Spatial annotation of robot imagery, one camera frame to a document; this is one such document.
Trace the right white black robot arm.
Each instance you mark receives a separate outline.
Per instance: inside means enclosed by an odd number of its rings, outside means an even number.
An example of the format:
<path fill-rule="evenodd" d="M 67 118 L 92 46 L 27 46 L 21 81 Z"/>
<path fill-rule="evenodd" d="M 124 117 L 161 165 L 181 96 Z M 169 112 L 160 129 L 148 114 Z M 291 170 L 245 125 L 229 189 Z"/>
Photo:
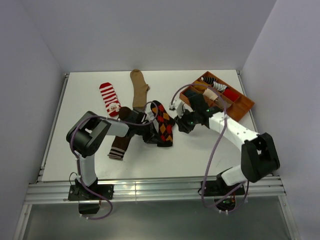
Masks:
<path fill-rule="evenodd" d="M 218 196 L 229 194 L 244 182 L 256 183 L 280 168 L 273 138 L 268 133 L 259 134 L 230 118 L 218 106 L 209 106 L 201 94 L 189 98 L 191 111 L 182 101 L 172 101 L 170 110 L 176 111 L 178 130 L 190 133 L 197 124 L 206 126 L 234 144 L 241 153 L 240 164 L 219 173 L 211 185 Z"/>

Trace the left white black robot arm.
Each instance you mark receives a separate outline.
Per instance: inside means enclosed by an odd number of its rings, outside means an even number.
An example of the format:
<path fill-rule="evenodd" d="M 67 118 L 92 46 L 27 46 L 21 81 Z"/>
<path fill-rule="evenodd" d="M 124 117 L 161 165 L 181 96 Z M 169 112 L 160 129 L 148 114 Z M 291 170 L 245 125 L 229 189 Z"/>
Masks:
<path fill-rule="evenodd" d="M 106 136 L 113 136 L 111 158 L 121 160 L 131 138 L 135 135 L 153 137 L 154 122 L 158 116 L 121 107 L 118 118 L 99 116 L 92 111 L 86 112 L 66 135 L 71 152 L 76 157 L 78 177 L 81 185 L 79 194 L 91 200 L 98 193 L 98 177 L 95 171 L 95 153 Z"/>

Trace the argyle patterned sock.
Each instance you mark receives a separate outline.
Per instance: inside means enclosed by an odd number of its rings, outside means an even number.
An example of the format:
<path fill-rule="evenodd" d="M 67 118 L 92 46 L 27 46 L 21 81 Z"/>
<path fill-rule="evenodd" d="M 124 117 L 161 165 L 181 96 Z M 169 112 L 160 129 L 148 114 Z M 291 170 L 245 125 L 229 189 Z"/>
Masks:
<path fill-rule="evenodd" d="M 150 109 L 156 119 L 153 122 L 158 136 L 158 147 L 168 148 L 173 146 L 173 126 L 175 120 L 167 113 L 164 106 L 157 100 L 153 100 Z"/>

